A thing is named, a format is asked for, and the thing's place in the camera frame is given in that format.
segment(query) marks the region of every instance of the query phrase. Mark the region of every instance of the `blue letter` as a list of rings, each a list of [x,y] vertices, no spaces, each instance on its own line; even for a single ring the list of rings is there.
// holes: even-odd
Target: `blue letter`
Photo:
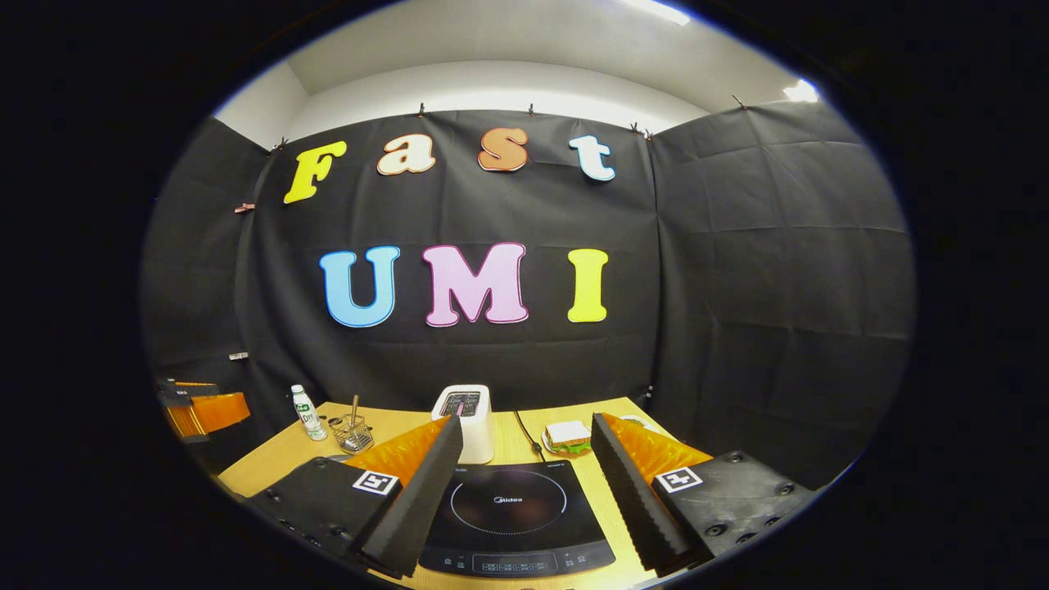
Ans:
[[[579,167],[595,181],[611,181],[616,177],[616,171],[605,167],[601,155],[612,154],[608,146],[597,143],[594,135],[583,135],[569,141],[569,146],[579,150]]]
[[[367,308],[355,303],[349,291],[349,269],[357,261],[357,255],[331,252],[321,256],[324,297],[331,317],[350,328],[369,328],[386,321],[393,313],[393,260],[400,255],[401,249],[395,246],[380,246],[364,254],[376,274],[376,300]]]

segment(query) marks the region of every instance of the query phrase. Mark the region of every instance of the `plastic bottle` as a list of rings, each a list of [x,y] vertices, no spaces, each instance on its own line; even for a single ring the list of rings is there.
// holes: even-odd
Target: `plastic bottle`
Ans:
[[[324,424],[321,424],[320,418],[317,417],[314,402],[309,401],[309,396],[306,395],[302,385],[292,385],[292,403],[295,404],[295,410],[299,413],[299,418],[302,419],[302,425],[306,427],[306,434],[309,435],[309,438],[315,441],[326,439],[327,430],[324,429]]]

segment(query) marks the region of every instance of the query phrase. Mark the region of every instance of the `white wall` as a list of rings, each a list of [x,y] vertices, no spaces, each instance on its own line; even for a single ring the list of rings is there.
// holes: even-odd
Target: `white wall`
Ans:
[[[287,62],[280,62],[244,86],[215,112],[215,119],[271,149],[287,136],[287,126],[309,94]]]
[[[350,123],[419,112],[419,103],[426,103],[427,111],[527,111],[534,103],[536,112],[626,128],[637,122],[639,129],[652,133],[708,114],[665,92],[596,71],[464,61],[387,71],[314,94],[286,126],[285,136],[297,140]]]

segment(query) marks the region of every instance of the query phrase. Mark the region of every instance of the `induction cooktop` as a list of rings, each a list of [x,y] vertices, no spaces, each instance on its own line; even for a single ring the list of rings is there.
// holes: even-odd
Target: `induction cooktop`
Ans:
[[[484,577],[563,575],[616,561],[569,461],[459,465],[419,565]]]

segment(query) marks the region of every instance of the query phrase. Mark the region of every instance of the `black cable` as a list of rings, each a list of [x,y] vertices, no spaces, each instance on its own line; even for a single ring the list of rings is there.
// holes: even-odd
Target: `black cable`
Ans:
[[[517,410],[515,409],[514,416],[517,417],[517,423],[521,425],[521,431],[524,433],[524,436],[528,437],[528,440],[532,441],[532,450],[538,452],[539,459],[542,459],[542,462],[545,463],[547,458],[542,456],[542,447],[539,446],[539,443],[535,442],[535,439],[532,438],[532,435],[528,434],[528,429],[524,428],[524,423],[521,422],[521,415],[517,414]]]

